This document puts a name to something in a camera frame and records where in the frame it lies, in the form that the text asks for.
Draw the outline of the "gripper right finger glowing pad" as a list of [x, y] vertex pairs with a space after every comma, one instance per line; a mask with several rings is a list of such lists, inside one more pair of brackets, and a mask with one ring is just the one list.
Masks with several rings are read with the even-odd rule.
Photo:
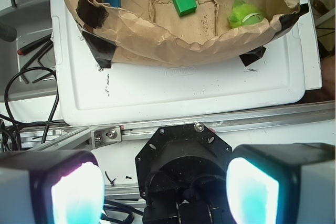
[[236, 223], [335, 223], [335, 146], [239, 145], [226, 192]]

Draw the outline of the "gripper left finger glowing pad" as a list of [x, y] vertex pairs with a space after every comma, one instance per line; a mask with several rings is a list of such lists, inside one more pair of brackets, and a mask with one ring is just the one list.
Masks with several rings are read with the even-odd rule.
[[90, 151], [1, 153], [1, 223], [99, 223], [104, 187]]

